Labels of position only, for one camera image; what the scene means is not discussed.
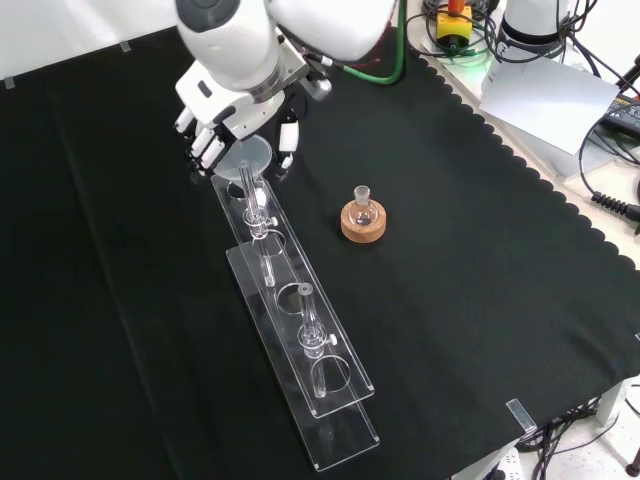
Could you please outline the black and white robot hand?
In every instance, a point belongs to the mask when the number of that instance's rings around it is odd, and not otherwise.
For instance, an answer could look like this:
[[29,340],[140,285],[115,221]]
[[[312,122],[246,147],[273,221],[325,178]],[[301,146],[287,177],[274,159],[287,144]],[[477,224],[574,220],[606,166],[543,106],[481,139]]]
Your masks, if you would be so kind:
[[197,177],[212,177],[232,147],[254,136],[277,114],[280,121],[276,153],[281,168],[291,167],[299,146],[297,114],[287,109],[284,91],[257,102],[245,91],[228,90],[194,62],[176,83],[183,110],[174,122],[175,131],[188,143],[187,158]]

